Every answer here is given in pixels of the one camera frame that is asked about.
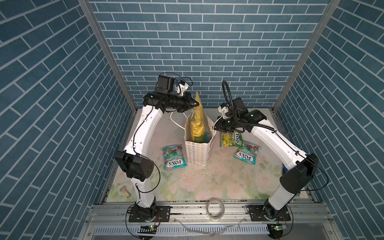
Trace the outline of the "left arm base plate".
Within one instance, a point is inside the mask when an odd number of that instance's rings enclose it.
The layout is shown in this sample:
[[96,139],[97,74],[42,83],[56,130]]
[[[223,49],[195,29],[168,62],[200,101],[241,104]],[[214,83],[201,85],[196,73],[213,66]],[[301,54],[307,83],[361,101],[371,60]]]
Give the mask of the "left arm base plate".
[[160,217],[158,221],[161,223],[169,222],[171,215],[171,206],[151,206],[149,208],[143,208],[138,205],[134,205],[129,210],[129,222],[130,223],[144,223],[145,221],[152,221],[155,217]]

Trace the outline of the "green Fox's spring tea candy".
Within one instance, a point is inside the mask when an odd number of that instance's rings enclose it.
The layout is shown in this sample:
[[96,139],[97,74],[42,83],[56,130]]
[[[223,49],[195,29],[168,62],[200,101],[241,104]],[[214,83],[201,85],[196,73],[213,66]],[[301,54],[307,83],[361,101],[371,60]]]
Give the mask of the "green Fox's spring tea candy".
[[241,132],[220,133],[220,147],[241,147],[243,145],[243,137]]

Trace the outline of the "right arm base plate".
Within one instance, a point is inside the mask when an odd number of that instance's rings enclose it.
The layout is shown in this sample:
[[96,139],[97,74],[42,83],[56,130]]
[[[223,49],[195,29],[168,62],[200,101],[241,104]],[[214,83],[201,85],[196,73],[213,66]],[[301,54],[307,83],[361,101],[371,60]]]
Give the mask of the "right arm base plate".
[[250,215],[252,222],[262,221],[290,221],[291,215],[288,206],[284,206],[280,210],[275,210],[273,207],[264,205],[248,205],[245,207],[247,213]]

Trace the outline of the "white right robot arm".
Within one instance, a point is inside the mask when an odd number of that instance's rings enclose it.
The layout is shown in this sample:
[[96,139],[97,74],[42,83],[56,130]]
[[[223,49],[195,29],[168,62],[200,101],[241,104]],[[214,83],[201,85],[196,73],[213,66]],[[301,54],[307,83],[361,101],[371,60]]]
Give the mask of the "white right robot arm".
[[222,115],[214,130],[231,133],[243,129],[266,144],[287,168],[280,184],[264,203],[264,215],[272,221],[287,210],[290,202],[314,178],[319,163],[315,154],[306,154],[285,138],[258,110],[248,111],[241,98],[226,100],[218,107]]

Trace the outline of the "yellow kettle chips bag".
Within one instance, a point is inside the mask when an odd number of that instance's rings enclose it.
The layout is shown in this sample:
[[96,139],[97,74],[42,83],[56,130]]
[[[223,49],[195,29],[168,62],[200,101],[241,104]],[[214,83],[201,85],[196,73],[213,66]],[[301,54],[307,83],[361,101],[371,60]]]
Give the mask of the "yellow kettle chips bag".
[[211,134],[198,92],[196,92],[196,101],[199,105],[194,108],[190,121],[192,141],[200,144],[208,143],[211,139]]

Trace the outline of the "white patterned paper bag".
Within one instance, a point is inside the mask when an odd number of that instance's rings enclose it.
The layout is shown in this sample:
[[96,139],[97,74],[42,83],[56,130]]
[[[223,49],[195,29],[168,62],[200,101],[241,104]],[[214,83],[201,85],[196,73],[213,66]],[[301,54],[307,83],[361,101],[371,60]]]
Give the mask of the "white patterned paper bag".
[[173,113],[171,113],[170,119],[176,126],[184,130],[185,150],[188,164],[205,167],[208,163],[211,149],[213,148],[214,142],[217,138],[217,131],[213,129],[214,122],[211,120],[211,118],[205,112],[203,113],[205,131],[202,143],[197,143],[195,141],[195,137],[192,135],[191,120],[194,116],[194,111],[192,111],[189,116],[183,114],[186,117],[186,123],[184,126],[173,120]]

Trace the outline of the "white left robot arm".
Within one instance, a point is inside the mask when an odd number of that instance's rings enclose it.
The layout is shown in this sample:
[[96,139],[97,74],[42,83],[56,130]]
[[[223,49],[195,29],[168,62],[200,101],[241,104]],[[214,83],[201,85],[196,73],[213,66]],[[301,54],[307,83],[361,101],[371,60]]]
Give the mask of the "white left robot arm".
[[168,109],[183,113],[199,106],[187,91],[192,85],[189,77],[161,73],[155,90],[143,97],[142,112],[132,137],[124,149],[115,155],[119,167],[135,189],[137,200],[132,209],[144,221],[157,214],[154,189],[150,183],[150,176],[156,169],[155,163],[148,157],[150,141],[159,120]]

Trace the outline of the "teal Fox's mint blossom candy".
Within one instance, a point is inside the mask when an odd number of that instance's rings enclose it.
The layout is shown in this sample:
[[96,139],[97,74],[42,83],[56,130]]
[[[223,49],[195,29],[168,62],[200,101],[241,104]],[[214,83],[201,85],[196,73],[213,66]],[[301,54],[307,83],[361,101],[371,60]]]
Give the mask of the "teal Fox's mint blossom candy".
[[234,154],[234,158],[241,160],[245,163],[255,165],[256,158],[261,147],[248,141],[243,141],[242,145]]

